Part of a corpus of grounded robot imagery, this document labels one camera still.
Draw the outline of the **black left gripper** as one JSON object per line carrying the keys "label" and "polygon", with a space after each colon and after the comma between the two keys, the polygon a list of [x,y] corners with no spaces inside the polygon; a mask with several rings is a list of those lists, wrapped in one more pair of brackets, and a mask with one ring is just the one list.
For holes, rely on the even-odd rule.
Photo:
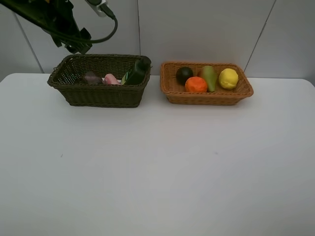
{"label": "black left gripper", "polygon": [[57,47],[64,45],[72,54],[85,54],[92,47],[91,43],[79,43],[76,40],[68,40],[51,33],[52,31],[56,31],[71,39],[91,39],[90,33],[85,28],[78,28],[73,17],[73,8],[72,4],[43,4],[41,12],[43,13],[43,21],[47,28],[44,31],[51,35]]}

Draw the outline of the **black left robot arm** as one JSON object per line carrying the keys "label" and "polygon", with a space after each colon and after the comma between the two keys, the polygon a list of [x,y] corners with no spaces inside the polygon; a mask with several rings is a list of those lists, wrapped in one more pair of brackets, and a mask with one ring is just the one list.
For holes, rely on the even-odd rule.
{"label": "black left robot arm", "polygon": [[57,47],[64,46],[72,54],[85,54],[92,47],[91,43],[78,43],[51,33],[56,31],[71,38],[91,39],[85,28],[78,28],[69,0],[2,0],[0,3],[44,30]]}

